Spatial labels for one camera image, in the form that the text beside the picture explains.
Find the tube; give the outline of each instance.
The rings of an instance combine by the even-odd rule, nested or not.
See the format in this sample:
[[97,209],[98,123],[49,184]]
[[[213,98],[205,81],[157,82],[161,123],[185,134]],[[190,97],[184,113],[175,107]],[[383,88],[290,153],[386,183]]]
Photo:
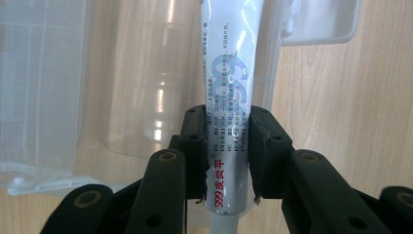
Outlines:
[[234,216],[246,208],[248,119],[263,3],[201,1],[209,163],[205,204],[212,227],[217,220],[238,223]]

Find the wood grain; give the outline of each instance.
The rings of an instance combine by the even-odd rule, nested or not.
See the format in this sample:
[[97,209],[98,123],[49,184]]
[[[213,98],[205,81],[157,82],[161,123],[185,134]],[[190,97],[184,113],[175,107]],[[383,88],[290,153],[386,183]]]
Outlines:
[[[294,146],[322,153],[351,186],[376,197],[385,186],[413,187],[412,21],[413,1],[363,0],[351,42],[281,52],[272,112]],[[59,200],[1,188],[0,233],[38,233]],[[239,233],[287,233],[280,206],[253,207]]]

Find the transparent container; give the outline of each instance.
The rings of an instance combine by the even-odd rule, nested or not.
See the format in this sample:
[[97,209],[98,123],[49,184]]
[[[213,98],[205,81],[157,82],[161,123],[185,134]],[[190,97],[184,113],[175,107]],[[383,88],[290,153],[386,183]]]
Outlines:
[[[252,103],[267,109],[280,44],[296,43],[282,38],[289,2],[263,12]],[[198,1],[0,0],[0,185],[65,195],[142,178],[185,110],[205,103],[202,62]],[[189,222],[206,224],[202,205],[189,205]]]

